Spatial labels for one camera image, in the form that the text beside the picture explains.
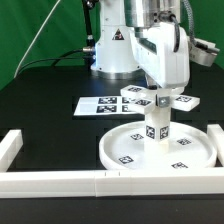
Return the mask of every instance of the green backdrop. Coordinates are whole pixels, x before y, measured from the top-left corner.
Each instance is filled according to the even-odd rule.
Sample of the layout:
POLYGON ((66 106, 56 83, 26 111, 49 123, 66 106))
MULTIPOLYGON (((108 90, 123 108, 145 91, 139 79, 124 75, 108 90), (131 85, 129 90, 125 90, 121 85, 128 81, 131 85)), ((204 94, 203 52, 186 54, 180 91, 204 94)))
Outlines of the green backdrop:
MULTIPOLYGON (((19 61, 55 3, 56 0, 0 1, 0 89, 13 79, 19 61)), ((213 41, 221 50, 224 49, 224 1, 191 0, 191 3, 195 16, 196 36, 213 41)), ((97 39, 98 7, 91 11, 91 20, 93 33, 97 39)), ((69 50, 82 48, 85 46, 85 39, 81 0, 62 0, 25 63, 57 57, 69 50)), ((224 53, 221 51, 216 63, 224 68, 223 58, 224 53)), ((80 60, 69 64, 71 63, 76 65, 83 62, 80 60)))

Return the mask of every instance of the black table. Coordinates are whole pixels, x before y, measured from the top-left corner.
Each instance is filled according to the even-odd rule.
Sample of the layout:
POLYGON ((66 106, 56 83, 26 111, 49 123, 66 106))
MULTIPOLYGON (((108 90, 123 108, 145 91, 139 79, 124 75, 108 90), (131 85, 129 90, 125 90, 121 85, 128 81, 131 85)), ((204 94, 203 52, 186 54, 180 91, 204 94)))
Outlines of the black table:
MULTIPOLYGON (((192 112, 172 120, 206 131, 224 128, 224 71, 191 65, 186 94, 201 98, 192 112)), ((84 67, 38 67, 24 71, 0 92, 0 136, 22 129, 24 146, 8 172, 104 169, 98 143, 110 129, 142 115, 74 117, 79 97, 116 96, 136 80, 105 80, 84 67)), ((223 195, 113 198, 1 199, 1 223, 223 223, 223 195)))

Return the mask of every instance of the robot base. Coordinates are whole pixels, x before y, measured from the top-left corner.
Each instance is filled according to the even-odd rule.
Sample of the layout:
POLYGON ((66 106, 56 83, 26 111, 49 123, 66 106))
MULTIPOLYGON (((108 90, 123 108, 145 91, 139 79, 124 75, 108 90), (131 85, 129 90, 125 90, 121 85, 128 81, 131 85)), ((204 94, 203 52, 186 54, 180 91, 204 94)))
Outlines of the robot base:
POLYGON ((148 140, 145 123, 134 122, 106 133, 100 141, 100 160, 106 169, 164 170, 213 167, 217 152, 209 137, 193 127, 171 122, 170 137, 148 140))
POLYGON ((99 71, 91 67, 91 74, 96 77, 104 78, 104 79, 136 79, 140 76, 145 76, 145 72, 142 69, 137 69, 132 72, 104 72, 99 71))

